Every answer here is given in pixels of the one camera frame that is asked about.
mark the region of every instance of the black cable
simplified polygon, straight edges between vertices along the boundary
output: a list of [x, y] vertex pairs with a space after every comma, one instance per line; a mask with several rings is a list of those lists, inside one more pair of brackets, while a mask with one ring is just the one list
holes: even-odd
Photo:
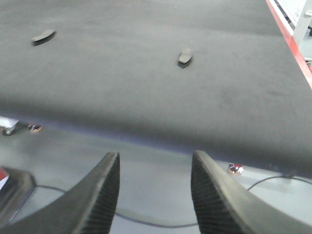
[[152, 226], [152, 227], [158, 227], [158, 228], [188, 228], [188, 227], [192, 227], [192, 226], [197, 226], [198, 223], [189, 223], [189, 224], [181, 224], [181, 225], [164, 225], [164, 224], [158, 224], [158, 223], [151, 223], [151, 222], [146, 222], [146, 221], [142, 221], [139, 219], [135, 219], [135, 218], [131, 218], [129, 216], [120, 214], [118, 212], [115, 213], [116, 216], [126, 219], [128, 221], [134, 222], [134, 223], [139, 223], [139, 224], [144, 224], [144, 225], [148, 225], [148, 226]]
[[60, 189], [58, 187], [48, 186], [48, 185], [40, 185], [40, 184], [38, 184], [36, 187], [37, 188], [43, 188], [43, 189], [52, 189], [52, 190], [55, 190], [55, 191], [58, 191], [58, 192], [61, 192], [61, 193], [66, 193], [67, 192], [64, 189]]
[[[61, 193], [66, 193], [67, 191], [64, 189], [60, 189], [58, 187], [54, 187], [54, 186], [47, 186], [47, 185], [37, 185], [36, 187], [38, 188], [43, 188], [43, 189], [51, 189], [51, 190], [55, 190]], [[131, 218], [129, 216], [123, 215], [121, 213], [116, 212], [115, 213], [116, 216], [123, 218], [125, 220], [134, 222], [134, 223], [139, 223], [139, 224], [144, 224], [144, 225], [148, 225], [148, 226], [152, 226], [152, 227], [158, 227], [158, 228], [187, 228], [187, 227], [192, 227], [192, 226], [196, 226], [197, 223], [190, 223], [190, 224], [182, 224], [182, 225], [163, 225], [163, 224], [158, 224], [158, 223], [151, 223], [151, 222], [146, 222], [146, 221], [142, 221], [139, 219], [135, 219], [135, 218]]]
[[309, 182], [307, 180], [304, 180], [304, 179], [299, 179], [299, 178], [295, 178], [295, 177], [289, 177], [287, 175], [279, 175], [279, 176], [271, 176], [271, 177], [268, 177], [268, 178], [265, 178], [265, 179], [262, 179], [258, 182], [256, 182], [255, 184], [253, 184], [250, 188], [248, 188], [247, 190], [249, 191], [250, 189], [252, 189], [254, 186], [256, 186], [257, 184], [260, 184], [266, 180], [269, 180], [269, 179], [275, 179], [275, 178], [283, 178], [283, 179], [295, 179], [295, 180], [299, 180], [299, 181], [302, 181], [302, 182], [305, 182], [305, 183], [308, 183], [310, 185], [312, 185], [312, 182]]

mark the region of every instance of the power cord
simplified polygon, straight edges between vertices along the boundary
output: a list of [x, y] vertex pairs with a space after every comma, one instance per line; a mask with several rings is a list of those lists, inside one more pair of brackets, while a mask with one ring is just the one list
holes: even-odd
[[250, 189], [252, 189], [254, 186], [256, 186], [257, 184], [260, 184], [266, 180], [269, 180], [269, 179], [275, 179], [275, 178], [283, 178], [283, 179], [294, 179], [294, 180], [299, 180], [299, 181], [302, 181], [302, 182], [305, 182], [305, 183], [308, 183], [310, 185], [312, 185], [312, 182], [309, 182], [305, 179], [300, 179], [300, 178], [295, 178], [295, 177], [292, 177], [292, 176], [288, 176], [288, 175], [279, 175], [279, 176], [271, 176], [271, 177], [268, 177], [268, 178], [265, 178], [265, 179], [262, 179], [258, 182], [256, 182], [255, 184], [253, 184], [251, 187], [249, 187], [247, 190], [249, 191]]
[[[54, 187], [54, 186], [47, 186], [47, 185], [37, 185], [37, 188], [43, 188], [43, 189], [51, 189], [54, 191], [58, 191], [61, 193], [66, 193], [67, 191], [58, 187]], [[119, 212], [115, 212], [115, 215], [123, 218], [125, 220], [134, 222], [134, 223], [139, 223], [139, 224], [144, 224], [144, 225], [148, 225], [148, 226], [152, 226], [152, 227], [158, 227], [158, 228], [168, 228], [168, 229], [175, 229], [175, 228], [188, 228], [188, 227], [192, 227], [192, 226], [197, 226], [197, 223], [190, 223], [190, 224], [182, 224], [182, 225], [164, 225], [164, 224], [158, 224], [158, 223], [152, 223], [152, 222], [146, 222], [143, 220], [139, 220], [139, 219], [135, 219], [126, 215], [123, 215]]]

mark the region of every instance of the black rubber piece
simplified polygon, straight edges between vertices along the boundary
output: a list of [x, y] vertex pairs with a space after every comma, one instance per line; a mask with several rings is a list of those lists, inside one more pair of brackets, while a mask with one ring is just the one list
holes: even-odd
[[40, 34], [40, 35], [38, 35], [32, 39], [33, 46], [40, 45], [42, 43], [45, 43], [45, 42], [51, 40], [55, 36], [56, 33], [57, 32], [55, 30], [52, 30], [52, 29], [44, 31], [42, 34]]
[[190, 49], [184, 49], [182, 50], [180, 57], [177, 61], [177, 64], [181, 67], [181, 68], [185, 68], [186, 66], [188, 66], [193, 60], [193, 55], [192, 55], [192, 51]]

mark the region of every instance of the gray floor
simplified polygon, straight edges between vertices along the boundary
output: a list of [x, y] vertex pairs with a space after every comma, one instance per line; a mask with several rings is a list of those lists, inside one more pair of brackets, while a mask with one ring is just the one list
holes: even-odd
[[[190, 194], [191, 155], [129, 144], [108, 138], [44, 128], [37, 134], [26, 129], [10, 137], [0, 136], [0, 161], [4, 166], [30, 171], [38, 184], [69, 190], [109, 151], [121, 154], [121, 185], [117, 213], [144, 222], [176, 226], [196, 223]], [[227, 162], [218, 162], [226, 171]], [[244, 166], [234, 178], [245, 188], [280, 175]], [[309, 202], [312, 186], [303, 182], [270, 180], [251, 190], [276, 208], [312, 225]], [[37, 188], [18, 213], [17, 221], [61, 196]], [[160, 228], [115, 216], [112, 234], [199, 233], [197, 226]]]

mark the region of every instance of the red stripe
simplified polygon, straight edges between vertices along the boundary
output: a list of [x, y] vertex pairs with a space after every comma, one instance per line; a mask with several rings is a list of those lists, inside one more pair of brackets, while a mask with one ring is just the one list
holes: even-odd
[[0, 168], [0, 180], [3, 180], [7, 176], [8, 176], [7, 172], [4, 169]]
[[267, 1], [268, 6], [269, 6], [269, 9], [271, 10], [271, 12], [274, 16], [274, 19], [276, 20], [276, 23], [277, 23], [279, 29], [281, 30], [289, 48], [291, 49], [295, 59], [297, 60], [299, 67], [302, 70], [303, 75], [307, 79], [309, 86], [312, 88], [312, 70], [310, 70], [310, 68], [307, 66], [307, 64], [304, 60], [304, 57], [302, 56], [302, 54], [299, 50], [297, 43], [294, 41], [293, 37], [290, 35], [290, 33], [286, 29], [285, 25], [283, 24], [282, 20], [279, 18], [276, 10], [272, 6], [272, 3], [270, 2], [270, 0], [266, 0], [266, 1]]

